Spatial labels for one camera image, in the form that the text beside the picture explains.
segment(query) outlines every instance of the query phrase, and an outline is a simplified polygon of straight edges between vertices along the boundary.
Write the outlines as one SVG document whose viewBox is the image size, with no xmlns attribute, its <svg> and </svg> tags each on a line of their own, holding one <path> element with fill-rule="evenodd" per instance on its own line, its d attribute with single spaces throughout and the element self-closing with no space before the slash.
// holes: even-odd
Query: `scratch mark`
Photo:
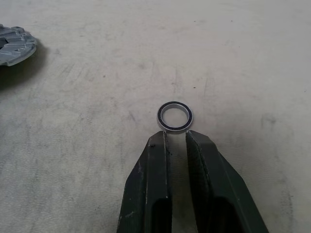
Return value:
<svg viewBox="0 0 311 233">
<path fill-rule="evenodd" d="M 292 196 L 288 190 L 287 192 L 287 198 L 288 198 L 288 202 L 289 202 L 289 210 L 288 210 L 288 215 L 289 215 L 289 225 L 288 225 L 288 230 L 289 232 L 293 232 L 293 228 L 294 228 L 294 211 L 293 211 L 293 201 L 292 201 Z"/>
<path fill-rule="evenodd" d="M 59 76 L 62 76 L 62 74 L 66 74 L 66 76 L 68 76 L 73 68 L 74 64 L 71 64 L 69 66 L 67 66 L 61 73 Z"/>
<path fill-rule="evenodd" d="M 175 97 L 176 93 L 178 95 L 181 95 L 182 92 L 182 86 L 183 86 L 183 80 L 181 78 L 180 72 L 178 68 L 175 68 L 175 80 L 172 83 L 174 90 L 173 90 L 173 96 Z"/>
<path fill-rule="evenodd" d="M 134 115 L 132 114 L 132 112 L 128 111 L 128 113 L 129 113 L 131 119 L 135 122 L 135 124 L 137 124 L 136 119 L 135 119 Z"/>
<path fill-rule="evenodd" d="M 159 66 L 157 65 L 155 61 L 152 61 L 152 71 L 151 71 L 150 79 L 156 80 L 158 77 L 160 77 L 160 75 L 161 74 L 160 74 Z"/>
<path fill-rule="evenodd" d="M 208 78 L 206 78 L 206 79 L 205 79 L 205 85 L 204 85 L 204 97 L 205 97 L 205 95 L 206 95 L 207 80 L 208 80 Z"/>
<path fill-rule="evenodd" d="M 141 173 L 141 165 L 140 165 L 140 160 L 138 160 L 138 172 Z"/>
<path fill-rule="evenodd" d="M 135 213 L 135 211 L 130 212 L 128 215 L 125 216 L 125 218 L 132 216 L 134 213 Z"/>
<path fill-rule="evenodd" d="M 120 218 L 119 218 L 119 221 L 118 221 L 118 228 L 117 228 L 117 229 L 119 229 L 121 219 L 122 219 L 122 216 L 120 216 Z"/>
<path fill-rule="evenodd" d="M 90 70 L 88 69 L 84 77 L 85 77 L 86 79 L 88 79 L 89 81 L 92 81 L 94 78 L 93 78 L 93 79 L 89 79 L 89 78 L 88 78 L 89 72 L 90 72 Z"/>
<path fill-rule="evenodd" d="M 78 74 L 78 78 L 80 77 L 82 71 L 83 71 L 83 68 L 80 70 L 80 72 L 79 72 L 79 74 Z"/>
<path fill-rule="evenodd" d="M 265 127 L 266 123 L 268 123 L 268 125 L 270 125 L 270 128 L 272 130 L 276 123 L 276 118 L 271 113 L 266 113 L 261 116 L 260 123 L 262 129 Z"/>
</svg>

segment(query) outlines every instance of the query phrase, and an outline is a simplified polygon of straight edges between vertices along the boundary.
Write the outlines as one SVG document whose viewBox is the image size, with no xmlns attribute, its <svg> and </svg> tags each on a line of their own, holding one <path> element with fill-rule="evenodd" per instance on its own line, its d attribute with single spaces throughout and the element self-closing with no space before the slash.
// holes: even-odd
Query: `gray plastic part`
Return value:
<svg viewBox="0 0 311 233">
<path fill-rule="evenodd" d="M 6 28 L 0 24 L 0 66 L 12 66 L 30 57 L 37 40 L 21 27 Z"/>
</svg>

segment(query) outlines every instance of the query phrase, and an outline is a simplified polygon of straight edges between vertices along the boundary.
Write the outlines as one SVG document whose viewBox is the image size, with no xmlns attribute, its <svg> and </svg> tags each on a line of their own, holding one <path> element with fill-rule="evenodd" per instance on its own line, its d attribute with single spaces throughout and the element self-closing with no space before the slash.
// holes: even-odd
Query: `outer ring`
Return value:
<svg viewBox="0 0 311 233">
<path fill-rule="evenodd" d="M 188 120 L 183 126 L 172 127 L 172 126 L 167 125 L 164 122 L 163 114 L 166 110 L 168 110 L 170 108 L 178 108 L 178 109 L 182 110 L 187 115 Z M 157 117 L 157 122 L 158 122 L 160 128 L 165 130 L 167 133 L 174 133 L 174 134 L 179 134 L 179 133 L 185 132 L 190 127 L 190 125 L 192 124 L 192 121 L 193 121 L 193 114 L 192 114 L 191 109 L 187 105 L 185 105 L 181 102 L 177 102 L 177 101 L 171 101 L 171 102 L 167 102 L 167 103 L 163 104 L 159 108 L 156 117 Z"/>
</svg>

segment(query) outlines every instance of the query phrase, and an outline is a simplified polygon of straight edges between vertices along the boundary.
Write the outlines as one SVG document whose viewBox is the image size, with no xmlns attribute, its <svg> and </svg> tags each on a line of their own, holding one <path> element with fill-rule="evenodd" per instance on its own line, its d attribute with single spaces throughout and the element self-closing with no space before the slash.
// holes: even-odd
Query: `stain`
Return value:
<svg viewBox="0 0 311 233">
<path fill-rule="evenodd" d="M 106 41 L 112 41 L 112 40 L 115 40 L 115 39 L 116 39 L 115 36 L 113 36 L 113 35 L 111 35 L 111 34 L 109 34 L 109 33 L 105 33 L 105 34 L 104 34 L 104 38 L 105 38 Z"/>
<path fill-rule="evenodd" d="M 114 57 L 122 57 L 122 54 L 121 54 L 121 49 L 113 49 L 111 51 L 111 55 L 113 55 Z"/>
<path fill-rule="evenodd" d="M 60 52 L 60 50 L 59 50 L 59 49 L 55 49 L 54 54 L 57 54 L 57 55 L 62 55 L 62 53 Z"/>
<path fill-rule="evenodd" d="M 188 31 L 189 29 L 190 29 L 189 26 L 183 26 L 183 27 L 180 27 L 180 28 L 174 30 L 173 33 L 175 33 L 175 34 L 183 33 L 183 32 Z"/>
<path fill-rule="evenodd" d="M 272 130 L 276 124 L 276 118 L 271 113 L 265 113 L 261 116 L 261 128 L 270 127 Z"/>
<path fill-rule="evenodd" d="M 275 161 L 280 164 L 282 161 L 278 156 L 277 150 L 274 152 Z M 276 181 L 276 184 L 281 184 L 284 189 L 281 191 L 281 195 L 279 198 L 280 204 L 280 213 L 279 216 L 286 217 L 287 223 L 284 226 L 286 228 L 286 232 L 292 233 L 294 230 L 294 208 L 293 208 L 293 195 L 291 195 L 291 191 L 288 185 L 288 178 L 286 177 L 283 170 L 278 171 L 280 178 Z"/>
<path fill-rule="evenodd" d="M 141 63 L 141 64 L 138 65 L 138 67 L 139 67 L 140 69 L 146 69 L 146 64 Z"/>
<path fill-rule="evenodd" d="M 200 25 L 203 25 L 206 23 L 206 20 L 205 19 L 201 19 L 199 21 L 195 20 L 194 22 L 196 22 L 196 25 L 200 26 Z"/>
<path fill-rule="evenodd" d="M 32 223 L 30 231 L 29 232 L 34 232 L 35 230 L 35 222 Z"/>
<path fill-rule="evenodd" d="M 228 45 L 228 46 L 232 47 L 232 46 L 235 46 L 235 42 L 234 42 L 234 40 L 226 40 L 224 45 L 225 46 Z"/>
</svg>

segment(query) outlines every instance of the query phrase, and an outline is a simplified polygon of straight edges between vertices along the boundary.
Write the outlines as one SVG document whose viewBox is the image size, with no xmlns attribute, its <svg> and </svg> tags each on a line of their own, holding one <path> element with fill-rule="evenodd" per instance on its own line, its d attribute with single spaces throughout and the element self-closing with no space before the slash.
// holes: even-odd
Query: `concrete floor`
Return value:
<svg viewBox="0 0 311 233">
<path fill-rule="evenodd" d="M 0 67 L 0 232 L 115 233 L 158 107 L 194 112 L 272 233 L 311 229 L 311 1 L 0 0 L 38 38 Z M 194 233 L 184 135 L 173 232 Z"/>
</svg>

